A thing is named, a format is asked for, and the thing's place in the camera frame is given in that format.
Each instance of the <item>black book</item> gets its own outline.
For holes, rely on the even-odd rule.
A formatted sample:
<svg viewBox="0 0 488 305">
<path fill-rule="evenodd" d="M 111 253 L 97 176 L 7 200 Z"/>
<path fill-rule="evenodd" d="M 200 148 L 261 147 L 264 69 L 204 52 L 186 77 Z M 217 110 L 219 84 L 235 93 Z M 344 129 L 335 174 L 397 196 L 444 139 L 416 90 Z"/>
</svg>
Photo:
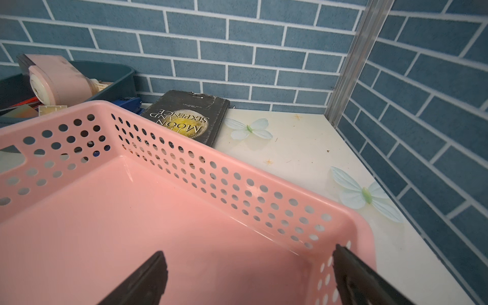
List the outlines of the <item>black book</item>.
<svg viewBox="0 0 488 305">
<path fill-rule="evenodd" d="M 213 147 L 230 101 L 212 95 L 171 90 L 141 116 Z"/>
</svg>

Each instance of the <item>white butterfly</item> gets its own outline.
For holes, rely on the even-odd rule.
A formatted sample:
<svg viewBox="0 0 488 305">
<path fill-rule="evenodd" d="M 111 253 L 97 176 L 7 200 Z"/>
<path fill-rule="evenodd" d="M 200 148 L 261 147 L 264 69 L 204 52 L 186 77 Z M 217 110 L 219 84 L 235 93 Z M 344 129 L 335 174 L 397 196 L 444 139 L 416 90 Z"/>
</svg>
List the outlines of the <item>white butterfly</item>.
<svg viewBox="0 0 488 305">
<path fill-rule="evenodd" d="M 232 133 L 230 134 L 230 136 L 234 140 L 244 140 L 251 133 L 263 139 L 273 138 L 273 135 L 269 131 L 265 130 L 268 127 L 267 119 L 255 120 L 254 123 L 252 123 L 251 125 L 245 125 L 233 119 L 225 119 L 224 122 L 225 125 L 234 129 L 234 131 L 232 131 Z"/>
<path fill-rule="evenodd" d="M 384 199 L 389 199 L 389 197 L 376 181 L 368 188 L 361 188 L 359 184 L 343 170 L 333 166 L 331 166 L 331 169 L 335 182 L 346 188 L 339 195 L 339 198 L 344 205 L 353 209 L 360 209 L 365 206 L 366 203 L 369 203 L 390 220 L 396 223 L 403 222 L 403 217 L 400 211 L 384 202 Z"/>
</svg>

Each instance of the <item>basket hole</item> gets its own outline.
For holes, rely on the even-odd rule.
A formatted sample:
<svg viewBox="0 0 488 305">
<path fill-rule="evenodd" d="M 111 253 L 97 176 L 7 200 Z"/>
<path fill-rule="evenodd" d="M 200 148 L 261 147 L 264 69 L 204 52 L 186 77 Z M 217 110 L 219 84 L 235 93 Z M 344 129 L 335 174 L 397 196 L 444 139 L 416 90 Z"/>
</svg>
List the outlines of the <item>basket hole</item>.
<svg viewBox="0 0 488 305">
<path fill-rule="evenodd" d="M 36 149 L 34 151 L 34 156 L 36 157 L 44 157 L 45 154 L 46 152 L 44 151 L 44 149 Z"/>
<path fill-rule="evenodd" d="M 325 222 L 329 222 L 332 220 L 332 216 L 330 216 L 329 214 L 322 214 L 320 218 L 322 218 L 322 220 Z"/>
<path fill-rule="evenodd" d="M 47 183 L 47 180 L 46 179 L 39 179 L 37 180 L 36 184 L 37 186 L 43 186 Z"/>
<path fill-rule="evenodd" d="M 34 139 L 33 137 L 25 137 L 23 142 L 24 144 L 32 145 L 36 142 L 36 139 Z"/>
<path fill-rule="evenodd" d="M 45 168 L 52 168 L 54 166 L 54 161 L 46 161 L 44 163 Z"/>
<path fill-rule="evenodd" d="M 35 168 L 29 168 L 25 173 L 27 174 L 27 176 L 32 177 L 32 176 L 37 175 L 37 173 L 39 173 L 39 171 Z"/>
<path fill-rule="evenodd" d="M 53 132 L 51 130 L 44 130 L 42 132 L 42 136 L 45 137 L 45 138 L 50 138 L 53 136 Z"/>
</svg>

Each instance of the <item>countertop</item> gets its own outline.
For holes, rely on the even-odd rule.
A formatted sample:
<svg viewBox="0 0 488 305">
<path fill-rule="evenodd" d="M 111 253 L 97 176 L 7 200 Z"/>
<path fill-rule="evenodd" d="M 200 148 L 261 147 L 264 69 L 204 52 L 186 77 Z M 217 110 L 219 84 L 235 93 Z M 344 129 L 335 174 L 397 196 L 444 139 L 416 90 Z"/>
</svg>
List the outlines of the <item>countertop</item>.
<svg viewBox="0 0 488 305">
<path fill-rule="evenodd" d="M 224 125 L 215 148 L 236 159 L 337 202 L 342 187 L 333 180 L 331 166 L 361 186 L 374 182 L 323 115 L 229 109 L 227 118 L 248 125 L 266 118 L 274 136 L 235 141 Z M 369 204 L 357 211 L 373 230 L 377 272 L 406 297 L 417 305 L 474 304 L 407 219 L 394 223 Z"/>
</svg>

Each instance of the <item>white grout line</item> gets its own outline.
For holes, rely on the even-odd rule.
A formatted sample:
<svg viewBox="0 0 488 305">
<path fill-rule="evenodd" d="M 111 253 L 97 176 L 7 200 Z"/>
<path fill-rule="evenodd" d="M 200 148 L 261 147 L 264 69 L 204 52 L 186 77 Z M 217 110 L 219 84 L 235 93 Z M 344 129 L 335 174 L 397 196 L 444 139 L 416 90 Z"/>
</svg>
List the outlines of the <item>white grout line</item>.
<svg viewBox="0 0 488 305">
<path fill-rule="evenodd" d="M 145 73 L 137 73 L 136 76 L 142 77 L 151 77 L 154 79 L 164 79 L 164 80 L 179 80 L 179 81 L 200 81 L 202 79 L 194 79 L 189 77 L 174 77 L 174 76 L 164 76 L 164 75 L 154 75 L 154 74 L 145 74 Z M 310 92 L 332 92 L 332 90 L 326 89 L 312 89 L 312 88 L 301 88 L 301 87 L 292 87 L 292 86 L 281 86 L 281 85 L 266 85 L 260 83 L 248 83 L 248 82 L 238 82 L 238 81 L 217 81 L 217 80 L 210 80 L 205 79 L 205 82 L 212 82 L 212 83 L 219 83 L 219 84 L 231 84 L 231 85 L 241 85 L 241 86 L 258 86 L 264 88 L 276 88 L 276 89 L 290 89 L 290 90 L 300 90 L 300 91 L 310 91 Z"/>
<path fill-rule="evenodd" d="M 470 200 L 473 202 L 473 205 L 478 205 L 481 206 L 470 194 L 468 194 L 465 190 L 463 190 L 461 187 L 459 187 L 456 183 L 454 183 L 450 178 L 448 178 L 444 173 L 442 173 L 439 169 L 434 167 L 431 163 L 429 163 L 424 157 L 422 157 L 419 153 L 417 153 L 413 148 L 411 148 L 405 141 L 400 139 L 396 134 L 394 134 L 392 131 L 390 131 L 388 128 L 386 128 L 380 121 L 378 121 L 374 116 L 369 114 L 364 110 L 362 106 L 360 106 L 355 100 L 350 99 L 359 109 L 361 109 L 370 119 L 372 119 L 378 126 L 380 126 L 384 131 L 386 131 L 392 138 L 395 140 L 399 141 L 400 144 L 409 152 L 411 153 L 415 158 L 417 158 L 425 167 L 427 167 L 430 171 L 432 171 L 434 174 L 436 174 L 445 184 L 447 184 L 449 187 L 451 187 L 453 190 L 459 193 L 462 197 L 464 197 L 466 200 Z"/>
<path fill-rule="evenodd" d="M 469 201 L 465 201 L 462 204 L 460 204 L 458 207 L 456 207 L 454 210 L 452 210 L 449 213 L 447 213 L 446 218 L 449 219 L 449 220 L 451 220 L 454 217 L 456 217 L 459 214 L 461 214 L 463 211 L 465 211 L 470 206 L 471 206 L 471 204 L 469 203 Z"/>
<path fill-rule="evenodd" d="M 402 43 L 402 42 L 398 42 L 398 41 L 391 41 L 391 40 L 384 39 L 384 38 L 380 38 L 380 37 L 378 37 L 376 39 L 376 41 L 383 42 L 383 43 L 386 43 L 386 44 L 389 44 L 389 45 L 393 45 L 393 46 L 397 46 L 397 47 L 400 47 L 400 48 L 403 48 L 403 49 L 407 49 L 407 50 L 410 50 L 410 51 L 420 52 L 422 54 L 429 55 L 429 56 L 432 56 L 432 57 L 436 57 L 436 58 L 439 58 L 439 59 L 442 59 L 442 60 L 445 60 L 445 61 L 450 61 L 450 62 L 453 62 L 453 63 L 458 63 L 458 64 L 461 64 L 461 65 L 464 65 L 464 66 L 468 66 L 468 67 L 471 67 L 471 68 L 475 68 L 475 69 L 478 69 L 478 70 L 483 70 L 485 72 L 488 72 L 488 64 L 485 64 L 485 63 L 480 63 L 480 62 L 477 62 L 477 61 L 470 61 L 470 60 L 466 60 L 464 58 L 460 58 L 460 57 L 457 57 L 457 56 L 447 55 L 447 54 L 444 54 L 444 53 L 441 53 L 441 52 L 427 50 L 427 49 L 423 49 L 423 48 L 420 48 L 420 47 L 417 47 L 417 46 L 414 46 L 414 45 L 410 45 L 410 44 L 406 44 L 406 43 Z"/>
<path fill-rule="evenodd" d="M 51 9 L 49 8 L 49 5 L 47 4 L 47 1 L 46 0 L 42 0 L 42 3 L 44 3 L 44 6 L 46 8 L 47 14 L 49 15 L 49 18 L 51 18 L 51 20 L 54 20 L 53 12 L 51 12 Z"/>
<path fill-rule="evenodd" d="M 422 13 L 422 12 L 407 12 L 407 11 L 390 11 L 391 16 L 404 16 L 412 18 L 425 18 L 437 20 L 451 20 L 451 21 L 468 21 L 468 22 L 485 22 L 488 17 L 481 15 L 465 15 L 465 14 L 439 14 L 439 13 Z"/>
<path fill-rule="evenodd" d="M 386 112 L 386 110 L 388 109 L 389 106 L 390 106 L 390 104 L 387 103 L 386 106 L 383 108 L 383 111 L 381 112 L 380 116 L 378 117 L 378 121 L 381 121 L 381 119 L 385 115 L 385 112 Z"/>
<path fill-rule="evenodd" d="M 304 64 L 302 65 L 302 70 L 305 70 L 306 60 L 308 59 L 308 52 L 305 53 Z"/>
<path fill-rule="evenodd" d="M 299 52 L 311 51 L 312 53 L 315 53 L 315 54 L 347 56 L 347 53 L 340 53 L 340 52 L 310 50 L 310 49 L 304 49 L 304 48 L 298 48 L 298 47 L 269 45 L 269 44 L 263 44 L 263 43 L 251 43 L 251 42 L 245 42 L 245 41 L 226 41 L 225 39 L 205 38 L 205 37 L 199 37 L 199 36 L 182 35 L 182 34 L 174 34 L 174 33 L 163 33 L 163 32 L 155 32 L 155 31 L 134 30 L 134 29 L 118 28 L 118 27 L 113 27 L 113 26 L 84 24 L 84 23 L 70 22 L 70 21 L 58 21 L 58 20 L 48 20 L 48 19 L 31 18 L 31 17 L 8 16 L 8 15 L 0 15 L 0 18 L 9 19 L 9 20 L 17 20 L 17 21 L 20 20 L 20 21 L 38 22 L 38 23 L 43 23 L 43 24 L 67 25 L 67 26 L 82 27 L 82 28 L 91 27 L 93 29 L 99 29 L 99 30 L 117 31 L 117 32 L 132 33 L 132 34 L 139 33 L 139 34 L 143 34 L 143 35 L 152 35 L 152 36 L 159 36 L 159 37 L 172 37 L 172 38 L 180 38 L 180 39 L 188 39 L 188 40 L 199 39 L 200 41 L 208 41 L 208 42 L 225 42 L 225 43 L 235 44 L 235 45 L 257 46 L 257 47 L 261 47 L 261 48 L 278 49 L 278 50 L 285 50 L 285 51 L 299 51 Z"/>
<path fill-rule="evenodd" d="M 354 22 L 354 25 L 352 26 L 353 31 L 357 31 L 358 23 L 359 23 L 359 18 L 361 17 L 362 10 L 358 11 L 358 15 L 356 16 L 356 21 Z"/>
<path fill-rule="evenodd" d="M 422 83 L 419 83 L 419 82 L 414 81 L 412 79 L 409 79 L 408 77 L 405 77 L 405 76 L 403 76 L 401 74 L 398 74 L 396 72 L 393 72 L 393 71 L 391 71 L 391 70 L 389 70 L 389 69 L 387 69 L 385 67 L 382 67 L 382 66 L 380 66 L 378 64 L 375 64 L 372 61 L 366 61 L 366 62 L 368 64 L 374 66 L 375 68 L 382 70 L 383 72 L 386 72 L 386 73 L 388 73 L 390 75 L 395 76 L 396 78 L 399 78 L 399 79 L 403 80 L 404 82 L 407 82 L 407 83 L 409 83 L 411 85 L 414 85 L 414 86 L 416 86 L 416 87 L 418 87 L 418 88 L 420 88 L 420 89 L 422 89 L 424 91 L 427 91 L 428 93 L 434 94 L 435 96 L 438 96 L 439 98 L 441 98 L 441 99 L 443 99 L 443 100 L 445 100 L 445 101 L 447 101 L 447 102 L 449 102 L 449 103 L 451 103 L 451 104 L 453 104 L 455 106 L 458 106 L 459 108 L 461 108 L 461 109 L 463 109 L 463 110 L 465 110 L 465 111 L 467 111 L 467 112 L 469 112 L 471 114 L 474 114 L 474 115 L 476 115 L 478 117 L 481 117 L 481 118 L 483 118 L 485 120 L 488 120 L 488 113 L 486 113 L 484 111 L 480 111 L 479 108 L 476 108 L 474 106 L 471 106 L 471 105 L 469 105 L 469 104 L 467 104 L 465 102 L 462 102 L 460 100 L 457 100 L 457 99 L 453 98 L 452 96 L 449 96 L 449 95 L 447 95 L 445 93 L 442 93 L 440 91 L 437 91 L 435 89 L 432 89 L 430 87 L 427 87 L 426 85 L 424 85 Z"/>
<path fill-rule="evenodd" d="M 439 149 L 439 151 L 436 152 L 432 158 L 430 158 L 429 163 L 434 164 L 446 152 L 446 150 L 449 149 L 449 147 L 451 147 L 451 144 L 444 144 L 444 146 L 442 146 L 441 149 Z"/>
<path fill-rule="evenodd" d="M 146 79 L 147 79 L 147 84 L 149 85 L 149 91 L 150 91 L 151 93 L 152 93 L 152 92 L 154 92 L 154 91 L 152 90 L 151 78 L 148 76 L 148 77 L 146 77 Z"/>
<path fill-rule="evenodd" d="M 297 96 L 298 96 L 298 90 L 295 91 L 295 97 L 293 98 L 293 103 L 294 104 L 297 102 Z"/>
<path fill-rule="evenodd" d="M 366 144 L 367 144 L 367 141 L 365 141 L 363 143 L 363 146 L 361 146 L 361 149 L 359 150 L 358 154 L 361 155 L 361 153 L 363 152 L 364 148 L 366 147 Z"/>
<path fill-rule="evenodd" d="M 278 73 L 279 72 L 280 72 L 279 70 L 276 70 L 276 76 L 275 76 L 275 82 L 274 82 L 275 86 L 278 84 Z"/>
<path fill-rule="evenodd" d="M 474 32 L 473 37 L 468 41 L 464 49 L 459 53 L 459 57 L 464 57 L 466 53 L 469 51 L 469 49 L 473 46 L 475 41 L 478 39 L 478 37 L 481 35 L 481 33 L 484 31 L 484 29 L 487 26 L 487 22 L 484 22 L 480 25 L 480 27 Z"/>
<path fill-rule="evenodd" d="M 8 60 L 10 62 L 14 62 L 14 60 L 12 59 L 12 57 L 10 56 L 10 54 L 7 52 L 7 49 L 5 49 L 5 47 L 3 46 L 3 43 L 0 43 L 0 48 L 4 51 L 4 53 L 7 56 Z"/>
<path fill-rule="evenodd" d="M 26 34 L 27 38 L 29 39 L 30 42 L 34 42 L 32 40 L 32 37 L 30 36 L 29 32 L 27 31 L 27 28 L 25 27 L 24 23 L 19 20 L 20 26 L 22 27 L 22 30 L 24 30 L 24 33 Z"/>
<path fill-rule="evenodd" d="M 405 73 L 403 74 L 403 76 L 407 76 L 410 73 L 410 71 L 413 68 L 413 65 L 415 64 L 415 62 L 417 61 L 417 59 L 419 58 L 419 56 L 420 56 L 420 53 L 417 52 L 417 54 L 415 54 L 415 57 L 413 58 L 412 62 L 410 63 L 410 66 L 408 66 L 408 69 L 405 71 Z"/>
<path fill-rule="evenodd" d="M 376 77 L 374 78 L 373 83 L 371 84 L 371 88 L 374 88 L 374 85 L 376 84 L 376 81 L 378 80 L 380 73 L 381 73 L 381 70 L 378 70 L 378 73 L 376 73 Z"/>
<path fill-rule="evenodd" d="M 225 20 L 225 40 L 229 40 L 229 18 Z"/>
<path fill-rule="evenodd" d="M 169 33 L 168 15 L 166 14 L 166 11 L 163 11 L 163 21 L 164 21 L 164 31 L 166 33 Z"/>
<path fill-rule="evenodd" d="M 405 24 L 407 23 L 407 21 L 408 21 L 408 17 L 405 17 L 405 20 L 403 20 L 402 26 L 400 27 L 400 30 L 398 31 L 398 34 L 395 37 L 395 41 L 397 41 L 398 38 L 400 37 L 400 34 L 402 33 L 403 28 L 405 27 Z"/>
<path fill-rule="evenodd" d="M 391 154 L 395 151 L 395 149 L 398 147 L 398 145 L 400 144 L 400 142 L 396 142 L 395 145 L 393 145 L 393 147 L 390 149 L 390 151 L 388 152 L 388 154 L 386 155 L 386 157 L 389 159 Z"/>
<path fill-rule="evenodd" d="M 407 184 L 405 188 L 397 195 L 396 199 L 400 200 L 403 197 L 403 195 L 405 195 L 408 192 L 409 189 L 411 189 L 411 187 L 410 185 Z"/>
<path fill-rule="evenodd" d="M 95 39 L 95 34 L 93 34 L 93 30 L 92 30 L 92 28 L 91 28 L 91 27 L 89 27 L 89 28 L 88 28 L 88 31 L 90 32 L 90 36 L 91 36 L 91 38 L 92 38 L 92 40 L 93 40 L 93 45 L 95 46 L 95 49 L 97 49 L 97 50 L 98 50 L 98 49 L 99 49 L 99 47 L 98 47 L 98 43 L 97 43 L 97 40 Z"/>
<path fill-rule="evenodd" d="M 352 122 L 350 121 L 350 119 L 348 117 L 344 117 L 344 119 L 348 120 L 349 123 L 352 124 Z M 417 192 L 417 194 L 427 203 L 427 205 L 437 214 L 437 216 L 439 216 L 439 218 L 441 218 L 446 224 L 447 226 L 452 230 L 454 231 L 454 233 L 470 248 L 471 251 L 473 251 L 474 254 L 476 254 L 476 256 L 478 256 L 478 258 L 486 265 L 488 265 L 488 259 L 481 253 L 481 251 L 475 246 L 473 245 L 473 243 L 463 234 L 461 233 L 461 231 L 459 231 L 458 228 L 456 228 L 455 225 L 453 225 L 449 219 L 446 218 L 446 216 L 415 186 L 415 184 L 412 183 L 412 181 L 407 178 L 405 176 L 405 174 L 403 174 L 403 172 L 401 170 L 399 170 L 395 164 L 393 164 L 393 162 L 390 160 L 390 159 L 387 159 L 385 154 L 364 134 L 364 132 L 362 132 L 358 127 L 356 127 L 355 125 L 353 125 L 354 128 L 356 129 L 356 131 L 358 131 L 365 139 L 366 141 L 369 143 L 369 145 L 371 145 L 378 154 L 380 154 L 381 157 L 383 157 L 385 159 L 385 161 L 397 172 L 397 174 L 402 177 L 403 180 L 405 180 L 411 187 L 412 189 Z M 402 146 L 404 146 L 405 148 L 409 149 L 408 146 L 406 146 L 404 144 L 403 141 L 401 141 L 402 143 Z"/>
<path fill-rule="evenodd" d="M 251 64 L 254 65 L 256 63 L 256 46 L 252 47 L 252 61 Z"/>
<path fill-rule="evenodd" d="M 449 8 L 449 6 L 451 5 L 452 3 L 452 0 L 447 0 L 447 3 L 446 5 L 444 6 L 444 8 L 442 9 L 441 11 L 441 14 L 445 14 L 447 12 L 447 9 Z"/>
<path fill-rule="evenodd" d="M 171 60 L 171 73 L 173 74 L 174 77 L 176 76 L 175 61 L 174 60 Z"/>
<path fill-rule="evenodd" d="M 69 60 L 73 61 L 73 55 L 71 55 L 71 51 L 69 49 L 66 49 L 66 52 L 68 52 Z"/>
<path fill-rule="evenodd" d="M 321 4 L 319 4 L 319 5 L 317 6 L 317 12 L 315 13 L 315 19 L 314 19 L 314 21 L 313 21 L 313 26 L 317 26 L 317 21 L 319 20 L 319 14 L 320 14 L 320 9 L 321 9 L 321 8 L 322 8 L 322 5 L 321 5 Z"/>
<path fill-rule="evenodd" d="M 415 114 L 416 117 L 420 117 L 420 115 L 422 114 L 422 112 L 427 108 L 428 104 L 430 103 L 430 101 L 434 98 L 434 95 L 431 93 L 428 98 L 426 99 L 426 101 L 422 104 L 422 107 L 420 107 L 419 111 L 417 111 L 417 113 Z"/>
<path fill-rule="evenodd" d="M 379 178 L 378 175 L 375 173 L 375 171 L 371 168 L 371 166 L 369 166 L 369 164 L 367 164 L 367 162 L 364 160 L 363 156 L 361 156 L 361 155 L 358 154 L 358 152 L 356 151 L 356 149 L 352 146 L 352 144 L 349 142 L 349 140 L 346 137 L 344 137 L 344 135 L 342 134 L 342 132 L 339 129 L 337 129 L 337 131 L 343 136 L 344 140 L 349 144 L 349 147 L 358 156 L 358 158 L 360 159 L 360 161 L 366 166 L 366 168 L 368 168 L 370 170 L 370 172 L 372 173 L 373 177 L 376 178 L 376 180 L 378 180 L 378 182 L 383 187 L 383 189 L 395 201 L 396 205 L 402 210 L 402 212 L 406 216 L 406 218 L 408 218 L 408 220 L 412 223 L 412 226 L 414 226 L 414 227 L 417 228 L 417 230 L 420 232 L 420 236 L 423 239 L 425 239 L 426 243 L 429 244 L 432 247 L 433 252 L 435 252 L 437 254 L 437 256 L 439 256 L 439 258 L 446 265 L 446 267 L 451 270 L 451 272 L 454 274 L 454 276 L 457 278 L 457 280 L 461 283 L 461 285 L 463 285 L 464 288 L 467 290 L 467 292 L 469 294 L 471 294 L 471 297 L 473 297 L 479 304 L 483 304 L 482 301 L 481 301 L 481 299 L 480 299 L 480 297 L 474 292 L 474 290 L 471 288 L 471 286 L 469 286 L 469 284 L 459 274 L 459 272 L 456 270 L 456 268 L 454 268 L 454 266 L 445 257 L 445 255 L 442 253 L 442 251 L 440 251 L 440 249 L 435 245 L 435 243 L 430 239 L 430 237 L 424 232 L 424 230 L 422 229 L 422 227 L 419 226 L 419 224 L 410 215 L 410 213 L 405 209 L 405 207 L 402 205 L 402 203 L 398 199 L 395 198 L 395 196 L 390 191 L 390 189 L 388 187 L 386 187 L 386 185 L 383 182 L 383 180 L 381 178 Z"/>
<path fill-rule="evenodd" d="M 258 0 L 258 11 L 256 13 L 256 19 L 261 17 L 261 0 Z"/>
<path fill-rule="evenodd" d="M 285 38 L 286 38 L 286 31 L 288 29 L 288 26 L 285 25 L 285 28 L 283 29 L 283 37 L 281 38 L 281 46 L 285 45 Z"/>
</svg>

